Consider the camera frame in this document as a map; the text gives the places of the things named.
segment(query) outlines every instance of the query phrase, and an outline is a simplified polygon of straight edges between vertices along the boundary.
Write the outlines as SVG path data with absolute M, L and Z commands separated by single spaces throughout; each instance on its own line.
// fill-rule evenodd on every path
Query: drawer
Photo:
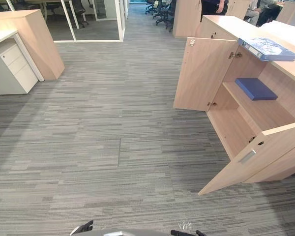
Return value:
M 23 55 L 20 55 L 16 60 L 14 60 L 8 67 L 13 75 L 18 73 L 28 61 L 25 59 Z
M 22 55 L 21 50 L 18 45 L 13 45 L 8 50 L 4 51 L 0 54 L 0 57 L 4 61 L 4 63 L 9 66 L 13 61 L 15 61 L 19 56 Z
M 26 64 L 18 73 L 16 73 L 15 78 L 18 80 L 26 93 L 28 93 L 38 81 L 38 78 L 32 71 L 29 64 Z

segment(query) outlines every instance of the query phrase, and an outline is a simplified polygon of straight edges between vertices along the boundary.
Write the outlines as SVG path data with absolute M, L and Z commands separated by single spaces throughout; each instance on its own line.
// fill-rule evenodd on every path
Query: desk leg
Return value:
M 16 44 L 19 46 L 22 54 L 24 55 L 24 57 L 26 58 L 26 60 L 28 61 L 29 63 L 29 66 L 31 67 L 31 69 L 33 70 L 34 74 L 37 76 L 38 80 L 40 82 L 43 82 L 45 81 L 44 77 L 41 75 L 39 69 L 37 68 L 35 62 L 33 61 L 33 59 L 31 58 L 29 52 L 27 51 L 23 41 L 21 40 L 20 36 L 18 33 L 16 33 L 15 35 L 11 36 Z
M 69 1 L 69 4 L 70 4 L 70 8 L 71 8 L 71 12 L 72 12 L 72 15 L 73 15 L 75 25 L 76 25 L 77 29 L 79 29 L 80 27 L 79 27 L 77 16 L 75 15 L 75 11 L 74 11 L 74 8 L 73 8 L 73 5 L 72 5 L 72 0 Z
M 44 19 L 45 19 L 45 21 L 47 21 L 47 3 L 45 3 L 45 2 L 42 2 L 42 7 L 43 7 L 43 9 L 44 9 Z
M 95 20 L 97 20 L 97 12 L 96 12 L 96 7 L 95 7 L 94 0 L 92 0 L 92 4 L 93 4 L 93 9 L 94 9 L 94 14 L 95 14 Z

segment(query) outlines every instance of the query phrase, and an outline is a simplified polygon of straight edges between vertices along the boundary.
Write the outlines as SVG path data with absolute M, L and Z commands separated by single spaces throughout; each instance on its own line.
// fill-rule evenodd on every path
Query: striped carpet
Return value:
M 295 175 L 199 197 L 228 162 L 203 112 L 172 108 L 185 39 L 130 5 L 123 43 L 58 44 L 65 71 L 0 96 L 0 236 L 96 228 L 295 236 Z

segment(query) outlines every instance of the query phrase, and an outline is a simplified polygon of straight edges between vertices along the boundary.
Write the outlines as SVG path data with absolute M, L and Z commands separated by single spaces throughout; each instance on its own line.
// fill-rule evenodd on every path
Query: person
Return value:
M 202 0 L 201 20 L 204 15 L 225 16 L 227 12 L 228 0 Z
M 257 25 L 262 26 L 264 23 L 275 20 L 280 13 L 280 6 L 284 5 L 284 2 L 277 0 L 261 0 L 260 8 L 262 10 L 258 19 Z
M 247 9 L 246 15 L 247 17 L 249 17 L 250 21 L 249 23 L 252 25 L 256 25 L 257 21 L 259 19 L 259 14 L 261 12 L 261 8 L 257 7 L 257 2 L 258 0 L 251 0 L 249 7 Z

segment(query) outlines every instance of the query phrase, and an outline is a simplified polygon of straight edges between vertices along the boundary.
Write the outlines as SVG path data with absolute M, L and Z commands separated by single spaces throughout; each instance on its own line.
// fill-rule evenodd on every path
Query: white drawer unit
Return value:
M 0 43 L 0 95 L 28 93 L 38 78 L 13 39 Z

